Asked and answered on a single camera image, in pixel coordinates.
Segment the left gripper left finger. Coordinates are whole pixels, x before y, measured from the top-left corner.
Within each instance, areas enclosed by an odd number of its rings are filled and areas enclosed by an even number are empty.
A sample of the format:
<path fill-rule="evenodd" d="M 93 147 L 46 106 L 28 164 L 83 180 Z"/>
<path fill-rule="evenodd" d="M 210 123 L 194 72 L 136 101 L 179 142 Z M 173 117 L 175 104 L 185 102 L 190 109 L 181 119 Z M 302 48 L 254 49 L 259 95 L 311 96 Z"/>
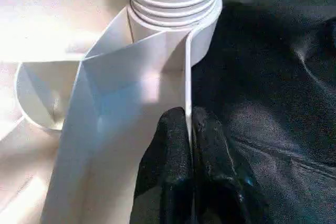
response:
<path fill-rule="evenodd" d="M 136 179 L 130 223 L 190 223 L 193 170 L 185 111 L 164 112 Z"/>

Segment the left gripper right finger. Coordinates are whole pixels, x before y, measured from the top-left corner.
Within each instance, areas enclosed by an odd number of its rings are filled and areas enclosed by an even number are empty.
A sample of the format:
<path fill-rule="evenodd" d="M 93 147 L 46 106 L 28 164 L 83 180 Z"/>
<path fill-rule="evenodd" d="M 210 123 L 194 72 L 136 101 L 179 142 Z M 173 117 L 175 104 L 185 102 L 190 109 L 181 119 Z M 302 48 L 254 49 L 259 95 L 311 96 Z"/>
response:
<path fill-rule="evenodd" d="M 268 223 L 260 185 L 221 121 L 194 107 L 192 127 L 198 223 Z"/>

